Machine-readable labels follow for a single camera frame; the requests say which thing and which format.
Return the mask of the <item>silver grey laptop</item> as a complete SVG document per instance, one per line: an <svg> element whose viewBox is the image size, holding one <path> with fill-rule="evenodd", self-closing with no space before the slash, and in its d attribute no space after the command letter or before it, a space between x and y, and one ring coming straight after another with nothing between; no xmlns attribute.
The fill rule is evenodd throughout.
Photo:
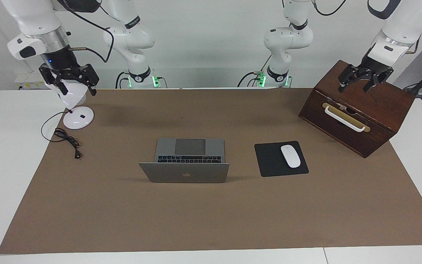
<svg viewBox="0 0 422 264"><path fill-rule="evenodd" d="M230 167L223 139L176 137L159 138L154 162L139 166L154 183L224 183Z"/></svg>

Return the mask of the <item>brown table mat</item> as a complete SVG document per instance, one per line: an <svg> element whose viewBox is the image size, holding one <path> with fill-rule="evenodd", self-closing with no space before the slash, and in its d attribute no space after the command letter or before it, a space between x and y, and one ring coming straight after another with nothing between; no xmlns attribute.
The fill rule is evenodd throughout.
<svg viewBox="0 0 422 264"><path fill-rule="evenodd" d="M0 254L422 245L422 197L385 144L368 158L301 120L309 89L99 90L81 144L50 143ZM221 184L152 183L158 138L221 138ZM308 174L261 177L255 144L298 141Z"/></svg>

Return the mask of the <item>white wall socket strip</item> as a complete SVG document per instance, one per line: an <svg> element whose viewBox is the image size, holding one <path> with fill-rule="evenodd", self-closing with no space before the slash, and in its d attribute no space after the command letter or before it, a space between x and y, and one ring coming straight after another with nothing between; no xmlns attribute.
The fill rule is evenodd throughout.
<svg viewBox="0 0 422 264"><path fill-rule="evenodd" d="M18 73L16 74L15 88L17 90L47 90L49 89L39 72Z"/></svg>

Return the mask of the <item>white desk lamp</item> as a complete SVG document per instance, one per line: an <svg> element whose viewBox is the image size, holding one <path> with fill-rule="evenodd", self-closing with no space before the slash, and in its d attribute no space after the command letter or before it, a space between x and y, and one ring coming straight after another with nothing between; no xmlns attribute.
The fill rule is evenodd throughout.
<svg viewBox="0 0 422 264"><path fill-rule="evenodd" d="M86 100L88 87L78 82L66 82L61 80L68 92L63 95L58 92L62 102L64 102L68 113L63 117L63 125L70 130L80 130L87 127L95 117L94 111L90 107L82 106Z"/></svg>

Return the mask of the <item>black mouse pad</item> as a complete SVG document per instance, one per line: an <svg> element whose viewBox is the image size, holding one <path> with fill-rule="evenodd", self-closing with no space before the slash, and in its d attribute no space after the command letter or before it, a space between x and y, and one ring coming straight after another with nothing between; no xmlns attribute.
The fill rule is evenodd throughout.
<svg viewBox="0 0 422 264"><path fill-rule="evenodd" d="M298 157L300 161L298 167L292 168L288 165L286 158L283 155L283 151L281 150L281 147L286 145L292 146L295 149L295 152L297 153L295 156ZM255 144L253 147L256 152L261 177L302 175L309 173L309 168L298 141L259 143Z"/></svg>

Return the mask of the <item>white computer mouse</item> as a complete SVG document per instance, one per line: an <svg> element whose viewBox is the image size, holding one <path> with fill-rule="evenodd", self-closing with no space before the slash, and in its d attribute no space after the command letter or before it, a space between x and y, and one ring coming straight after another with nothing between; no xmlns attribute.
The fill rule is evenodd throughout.
<svg viewBox="0 0 422 264"><path fill-rule="evenodd" d="M292 145L282 145L281 153L290 168L300 167L301 161L296 149Z"/></svg>

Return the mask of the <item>dark brown wooden box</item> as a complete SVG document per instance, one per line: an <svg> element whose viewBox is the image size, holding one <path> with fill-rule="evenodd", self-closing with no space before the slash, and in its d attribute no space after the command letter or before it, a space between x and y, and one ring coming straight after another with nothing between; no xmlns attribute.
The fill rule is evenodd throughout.
<svg viewBox="0 0 422 264"><path fill-rule="evenodd" d="M367 158L390 140L399 130L412 103L413 95L384 82L363 91L367 83L360 80L339 92L338 76L348 66L339 60L315 85L299 117L340 142L359 156ZM355 132L324 112L328 103L370 127L370 132Z"/></svg>

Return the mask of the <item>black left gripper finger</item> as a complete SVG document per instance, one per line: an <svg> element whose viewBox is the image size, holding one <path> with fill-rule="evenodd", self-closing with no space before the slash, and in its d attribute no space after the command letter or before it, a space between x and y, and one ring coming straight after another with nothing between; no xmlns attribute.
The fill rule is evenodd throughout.
<svg viewBox="0 0 422 264"><path fill-rule="evenodd" d="M371 88L375 87L378 84L378 80L374 77L371 77L368 82L363 87L364 92L368 92Z"/></svg>
<svg viewBox="0 0 422 264"><path fill-rule="evenodd" d="M340 84L339 87L338 87L338 91L344 92L345 89L351 84L352 77L348 76L348 75L339 75L338 80L339 80L339 84Z"/></svg>

